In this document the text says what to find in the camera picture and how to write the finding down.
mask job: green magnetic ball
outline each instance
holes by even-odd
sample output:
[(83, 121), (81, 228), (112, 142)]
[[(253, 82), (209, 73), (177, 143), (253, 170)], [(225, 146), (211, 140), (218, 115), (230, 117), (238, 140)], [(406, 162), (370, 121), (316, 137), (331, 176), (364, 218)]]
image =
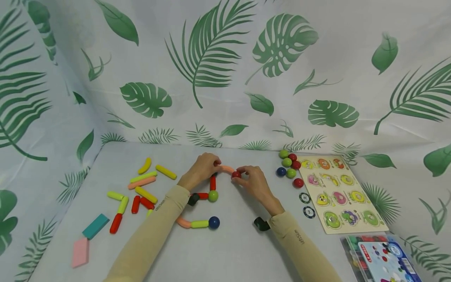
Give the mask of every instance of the green magnetic ball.
[(219, 194), (215, 190), (208, 192), (208, 200), (210, 202), (216, 202), (218, 200)]
[(284, 167), (290, 167), (292, 163), (293, 161), (287, 157), (282, 160), (282, 165)]
[(292, 168), (286, 170), (286, 177), (294, 178), (296, 176), (296, 171)]
[(289, 154), (290, 153), (287, 150), (282, 150), (282, 151), (279, 152), (279, 157), (281, 159), (284, 159), (284, 158), (288, 157)]

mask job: arm sleeve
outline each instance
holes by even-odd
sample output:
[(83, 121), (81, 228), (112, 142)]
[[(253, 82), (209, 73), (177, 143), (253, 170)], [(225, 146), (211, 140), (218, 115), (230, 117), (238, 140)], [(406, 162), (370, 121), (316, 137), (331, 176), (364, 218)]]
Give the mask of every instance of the arm sleeve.
[(273, 216), (269, 226), (288, 253), (302, 281), (341, 282), (335, 269), (289, 212)]
[(189, 196), (188, 190), (178, 185), (169, 190), (125, 244), (103, 282), (142, 282)]

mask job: gray tabletop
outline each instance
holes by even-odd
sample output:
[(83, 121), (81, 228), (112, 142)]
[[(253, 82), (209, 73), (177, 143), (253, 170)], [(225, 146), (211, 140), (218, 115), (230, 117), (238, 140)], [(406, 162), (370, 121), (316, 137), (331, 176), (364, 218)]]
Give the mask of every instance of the gray tabletop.
[[(130, 212), (136, 193), (127, 189), (130, 178), (137, 175), (145, 158), (152, 158), (150, 171), (160, 164), (175, 172), (179, 179), (203, 152), (217, 154), (224, 165), (235, 168), (260, 166), (273, 194), (294, 215), (342, 280), (356, 281), (340, 243), (342, 235), (326, 235), (317, 216), (305, 217), (302, 209), (306, 205), (299, 200), (299, 193), (307, 192), (306, 188), (295, 189), (292, 180), (275, 175), (281, 162), (276, 152), (115, 142), (101, 150), (30, 281), (102, 281), (122, 247), (146, 217), (142, 206), (138, 214)], [(159, 174), (157, 181), (146, 185), (145, 189), (161, 201), (176, 183)], [(220, 174), (216, 183), (218, 201), (199, 201), (195, 207), (188, 206), (183, 216), (190, 221), (217, 216), (221, 226), (215, 231), (208, 228), (186, 230), (175, 224), (145, 281), (300, 281), (272, 232), (258, 232), (253, 225), (256, 217), (269, 219), (268, 213), (241, 188), (235, 187), (230, 175)], [(109, 233), (110, 221), (90, 241), (89, 263), (72, 269), (73, 243), (82, 237), (84, 228), (100, 213), (113, 220), (117, 212), (119, 202), (106, 196), (111, 190), (130, 197), (119, 231), (115, 235)], [(205, 182), (196, 191), (208, 190)]]

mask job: blue magnetic ball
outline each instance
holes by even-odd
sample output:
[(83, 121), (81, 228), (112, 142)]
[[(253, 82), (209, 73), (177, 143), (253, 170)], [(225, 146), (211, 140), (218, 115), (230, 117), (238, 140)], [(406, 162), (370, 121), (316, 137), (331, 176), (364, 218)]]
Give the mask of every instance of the blue magnetic ball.
[(285, 176), (286, 174), (286, 169), (284, 167), (279, 167), (276, 171), (278, 176)]
[(217, 218), (217, 217), (211, 217), (208, 220), (208, 227), (210, 227), (213, 230), (218, 229), (219, 224), (220, 224), (220, 221), (219, 221), (219, 218)]

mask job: red magnetic ball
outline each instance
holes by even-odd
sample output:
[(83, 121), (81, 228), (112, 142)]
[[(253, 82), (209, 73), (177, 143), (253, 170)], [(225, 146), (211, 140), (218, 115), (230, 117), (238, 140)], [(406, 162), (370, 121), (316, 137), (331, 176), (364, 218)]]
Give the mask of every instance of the red magnetic ball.
[(301, 188), (302, 186), (304, 186), (304, 180), (300, 179), (300, 178), (296, 178), (293, 181), (293, 185), (297, 188)]
[(241, 173), (240, 173), (239, 171), (234, 171), (234, 172), (232, 173), (232, 178), (234, 178), (234, 177), (241, 178)]
[(295, 160), (298, 159), (298, 156), (296, 156), (295, 154), (291, 153), (290, 155), (288, 155), (288, 158), (294, 162)]
[(300, 163), (299, 161), (294, 161), (294, 162), (291, 164), (291, 168), (292, 168), (292, 169), (300, 169), (300, 168), (301, 168), (301, 163)]

